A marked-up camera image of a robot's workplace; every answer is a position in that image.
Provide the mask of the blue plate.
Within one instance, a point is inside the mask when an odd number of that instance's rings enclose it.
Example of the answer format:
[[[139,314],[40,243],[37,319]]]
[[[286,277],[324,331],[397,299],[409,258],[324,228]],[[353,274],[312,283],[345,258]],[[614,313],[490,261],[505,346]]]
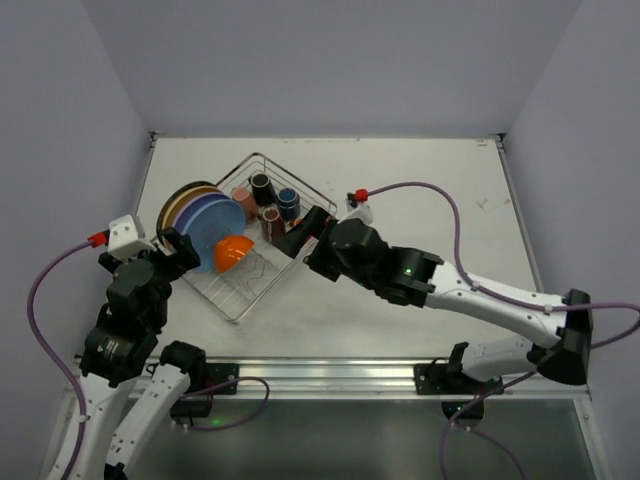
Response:
[[[198,270],[214,270],[215,246],[229,235],[242,235],[245,226],[244,210],[234,200],[216,200],[199,208],[184,230],[200,258]]]

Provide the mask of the purple plate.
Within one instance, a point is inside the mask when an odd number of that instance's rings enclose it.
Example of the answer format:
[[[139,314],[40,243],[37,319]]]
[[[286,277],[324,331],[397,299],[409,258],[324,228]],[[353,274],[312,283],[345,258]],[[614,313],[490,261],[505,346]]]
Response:
[[[220,236],[230,229],[237,207],[223,193],[206,193],[188,203],[176,217],[175,229],[181,234]]]

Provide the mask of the orange bowl white inside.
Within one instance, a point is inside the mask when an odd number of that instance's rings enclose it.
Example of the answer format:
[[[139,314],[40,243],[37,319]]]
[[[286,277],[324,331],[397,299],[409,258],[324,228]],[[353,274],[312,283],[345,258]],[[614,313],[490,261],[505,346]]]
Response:
[[[223,274],[234,268],[253,249],[254,241],[244,235],[228,235],[214,247],[213,264]]]

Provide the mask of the pink textured cup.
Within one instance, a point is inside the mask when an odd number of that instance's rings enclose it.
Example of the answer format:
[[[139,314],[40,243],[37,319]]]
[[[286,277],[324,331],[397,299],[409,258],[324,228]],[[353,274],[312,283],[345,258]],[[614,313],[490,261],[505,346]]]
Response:
[[[236,187],[231,192],[231,198],[243,209],[246,222],[254,222],[259,215],[259,207],[252,193],[245,187]]]

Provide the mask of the tan plate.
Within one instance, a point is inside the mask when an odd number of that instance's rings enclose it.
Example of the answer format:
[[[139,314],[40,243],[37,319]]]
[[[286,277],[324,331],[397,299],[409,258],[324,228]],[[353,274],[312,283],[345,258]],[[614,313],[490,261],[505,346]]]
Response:
[[[167,201],[163,213],[159,216],[159,229],[163,230],[172,225],[178,211],[199,194],[218,192],[219,189],[210,184],[191,185],[181,188]]]

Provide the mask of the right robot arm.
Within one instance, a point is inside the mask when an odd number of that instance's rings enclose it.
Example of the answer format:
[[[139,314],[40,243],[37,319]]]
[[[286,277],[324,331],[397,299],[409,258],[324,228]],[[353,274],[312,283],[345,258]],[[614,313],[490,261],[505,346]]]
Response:
[[[593,330],[587,293],[548,295],[482,277],[465,280],[435,254],[389,245],[370,222],[358,211],[336,220],[314,207],[273,244],[294,258],[314,241],[304,261],[326,279],[345,276],[391,304],[451,311],[511,332],[489,343],[456,344],[440,375],[454,387],[524,373],[565,385],[586,383]]]

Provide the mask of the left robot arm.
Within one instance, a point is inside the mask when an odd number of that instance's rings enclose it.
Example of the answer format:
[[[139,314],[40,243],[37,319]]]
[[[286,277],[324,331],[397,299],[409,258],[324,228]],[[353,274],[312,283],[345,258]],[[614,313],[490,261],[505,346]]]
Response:
[[[112,222],[87,245],[106,246],[100,265],[112,276],[96,326],[88,333],[80,373],[64,367],[76,407],[48,474],[51,479],[125,479],[171,407],[205,382],[204,350],[175,341],[160,357],[146,390],[126,406],[167,322],[171,284],[199,266],[188,236],[169,227],[148,242],[131,217]]]

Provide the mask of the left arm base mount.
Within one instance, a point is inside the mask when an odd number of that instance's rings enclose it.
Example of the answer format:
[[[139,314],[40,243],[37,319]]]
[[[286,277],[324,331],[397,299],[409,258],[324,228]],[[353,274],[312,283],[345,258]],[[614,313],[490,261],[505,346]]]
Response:
[[[193,395],[193,392],[216,387],[222,383],[233,380],[239,376],[239,373],[240,365],[238,363],[208,362],[202,379],[195,386],[191,386],[187,390],[186,397],[179,398],[170,408],[171,419],[176,422],[194,425],[196,419],[208,417],[213,410],[214,397],[216,395],[235,395],[237,385],[233,384],[215,392],[202,395]]]

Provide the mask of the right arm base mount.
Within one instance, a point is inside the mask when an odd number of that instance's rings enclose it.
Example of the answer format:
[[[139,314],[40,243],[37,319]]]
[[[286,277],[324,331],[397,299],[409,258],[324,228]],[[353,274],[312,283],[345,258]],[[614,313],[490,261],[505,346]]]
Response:
[[[501,377],[480,382],[461,373],[449,374],[447,367],[447,361],[439,357],[413,366],[416,394],[447,398],[441,401],[441,410],[447,420],[461,411],[470,401],[503,386]]]

